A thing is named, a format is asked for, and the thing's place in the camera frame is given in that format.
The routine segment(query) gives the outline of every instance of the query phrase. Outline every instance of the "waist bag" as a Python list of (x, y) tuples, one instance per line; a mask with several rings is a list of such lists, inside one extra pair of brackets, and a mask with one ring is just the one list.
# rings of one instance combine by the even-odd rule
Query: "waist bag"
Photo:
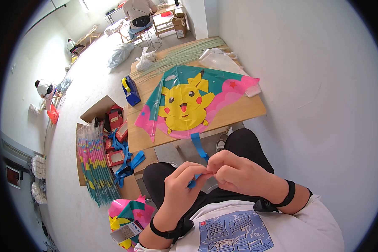
[(136, 27), (145, 27), (150, 23), (150, 16), (142, 16), (132, 20), (132, 24)]

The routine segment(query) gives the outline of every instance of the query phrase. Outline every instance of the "framed picture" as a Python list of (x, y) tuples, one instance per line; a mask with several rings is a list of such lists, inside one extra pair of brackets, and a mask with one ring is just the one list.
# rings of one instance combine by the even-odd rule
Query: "framed picture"
[(5, 166), (7, 169), (7, 181), (11, 186), (15, 188), (21, 189), (21, 181), (20, 181), (20, 171), (17, 171), (10, 166)]

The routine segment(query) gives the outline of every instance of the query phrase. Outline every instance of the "finger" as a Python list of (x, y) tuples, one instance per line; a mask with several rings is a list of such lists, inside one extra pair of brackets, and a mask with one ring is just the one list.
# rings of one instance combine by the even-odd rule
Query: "finger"
[(242, 183), (242, 172), (228, 165), (223, 165), (216, 173), (216, 180), (222, 184), (226, 182), (232, 183), (234, 185), (239, 185)]
[(222, 165), (239, 168), (241, 166), (241, 158), (229, 150), (222, 150), (211, 156), (207, 163), (207, 170), (215, 174)]
[(202, 166), (202, 167), (204, 167), (201, 164), (186, 161), (183, 164), (181, 164), (178, 168), (176, 168), (175, 171), (173, 171), (170, 176), (177, 178), (179, 176), (179, 174), (181, 174), (189, 166)]
[(197, 166), (189, 166), (186, 168), (179, 176), (176, 178), (177, 183), (184, 185), (185, 187), (188, 185), (188, 183), (194, 179), (196, 174), (207, 174), (210, 173), (206, 170), (206, 167), (203, 165), (197, 165)]
[(211, 173), (209, 174), (202, 174), (196, 179), (196, 186), (191, 189), (190, 194), (199, 194), (200, 190), (206, 183), (208, 179), (210, 179), (213, 175)]
[(239, 189), (237, 188), (237, 186), (235, 186), (234, 184), (232, 184), (230, 182), (225, 182), (225, 184), (222, 184), (222, 183), (218, 182), (218, 187), (221, 188), (221, 189), (223, 189), (223, 190), (226, 190), (226, 191), (240, 193)]

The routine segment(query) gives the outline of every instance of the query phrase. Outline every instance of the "pikachu illustration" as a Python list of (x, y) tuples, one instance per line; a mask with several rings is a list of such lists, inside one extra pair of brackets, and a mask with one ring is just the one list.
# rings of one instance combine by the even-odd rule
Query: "pikachu illustration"
[(209, 90), (209, 81), (202, 79), (203, 74), (204, 69), (194, 78), (187, 79), (188, 84), (179, 84), (171, 89), (162, 87), (161, 94), (165, 95), (165, 106), (160, 106), (158, 115), (166, 118), (168, 134), (171, 134), (172, 130), (193, 129), (199, 124), (209, 125), (205, 108), (210, 105), (215, 95), (200, 95), (199, 90)]

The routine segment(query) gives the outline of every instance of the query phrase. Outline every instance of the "hand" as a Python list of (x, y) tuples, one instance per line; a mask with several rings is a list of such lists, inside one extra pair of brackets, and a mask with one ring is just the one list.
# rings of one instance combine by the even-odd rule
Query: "hand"
[[(196, 186), (189, 189), (188, 183), (194, 179), (195, 174), (201, 174), (196, 180)], [(212, 174), (201, 164), (185, 162), (171, 175), (165, 178), (164, 203), (160, 207), (161, 212), (168, 215), (170, 220), (179, 221), (191, 208), (207, 179)]]
[(275, 176), (228, 150), (214, 154), (208, 161), (207, 171), (214, 175), (223, 190), (263, 198), (267, 198)]

